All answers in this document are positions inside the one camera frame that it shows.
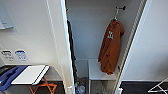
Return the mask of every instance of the closet door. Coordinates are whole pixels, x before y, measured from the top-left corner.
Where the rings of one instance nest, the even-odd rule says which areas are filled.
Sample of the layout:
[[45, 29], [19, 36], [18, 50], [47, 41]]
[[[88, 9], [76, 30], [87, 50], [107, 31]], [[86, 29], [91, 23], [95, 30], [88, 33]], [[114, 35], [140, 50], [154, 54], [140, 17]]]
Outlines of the closet door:
[[119, 78], [122, 81], [162, 81], [167, 78], [167, 0], [147, 0]]
[[49, 10], [49, 19], [58, 61], [61, 65], [62, 80], [66, 94], [75, 94], [72, 61], [70, 55], [70, 44], [64, 0], [46, 0]]

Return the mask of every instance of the folded fabric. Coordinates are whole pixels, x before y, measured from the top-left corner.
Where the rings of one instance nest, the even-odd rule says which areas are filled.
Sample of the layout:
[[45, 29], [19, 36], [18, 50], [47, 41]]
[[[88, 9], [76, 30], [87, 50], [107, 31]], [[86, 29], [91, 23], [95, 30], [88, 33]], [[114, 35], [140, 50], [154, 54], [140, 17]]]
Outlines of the folded fabric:
[[0, 91], [4, 91], [11, 86], [12, 81], [24, 70], [28, 65], [16, 66], [0, 77]]

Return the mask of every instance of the orange jacket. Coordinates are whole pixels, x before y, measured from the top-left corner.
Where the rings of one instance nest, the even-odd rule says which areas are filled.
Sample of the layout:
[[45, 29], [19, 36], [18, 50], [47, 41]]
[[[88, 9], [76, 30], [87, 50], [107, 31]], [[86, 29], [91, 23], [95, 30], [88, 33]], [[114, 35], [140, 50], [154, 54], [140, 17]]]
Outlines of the orange jacket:
[[111, 20], [106, 29], [98, 58], [102, 72], [113, 74], [120, 53], [120, 37], [123, 34], [124, 28], [121, 22]]

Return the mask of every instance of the white cabinet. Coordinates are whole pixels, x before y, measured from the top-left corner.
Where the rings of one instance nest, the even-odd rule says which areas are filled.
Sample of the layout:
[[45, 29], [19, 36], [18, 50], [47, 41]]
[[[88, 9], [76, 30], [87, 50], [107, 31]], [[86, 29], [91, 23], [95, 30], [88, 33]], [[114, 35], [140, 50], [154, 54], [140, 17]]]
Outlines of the white cabinet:
[[10, 21], [8, 13], [5, 10], [3, 2], [0, 1], [0, 29], [12, 28], [13, 25]]

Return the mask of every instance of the floor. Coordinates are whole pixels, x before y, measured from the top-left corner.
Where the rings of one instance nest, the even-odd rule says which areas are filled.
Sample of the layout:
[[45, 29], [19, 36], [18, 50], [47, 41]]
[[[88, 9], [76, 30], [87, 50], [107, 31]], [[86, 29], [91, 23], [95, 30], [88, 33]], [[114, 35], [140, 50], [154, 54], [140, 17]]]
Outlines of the floor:
[[[62, 81], [49, 83], [57, 84], [57, 88], [54, 94], [65, 94]], [[12, 85], [6, 91], [0, 92], [0, 94], [31, 94], [31, 92], [28, 85]], [[50, 92], [47, 87], [40, 87], [36, 94], [50, 94]]]
[[[158, 93], [148, 93], [148, 90], [157, 85], [159, 82], [122, 82], [121, 86], [123, 88], [122, 94], [165, 94], [164, 92]], [[168, 83], [163, 83], [161, 85], [163, 89], [168, 88]]]

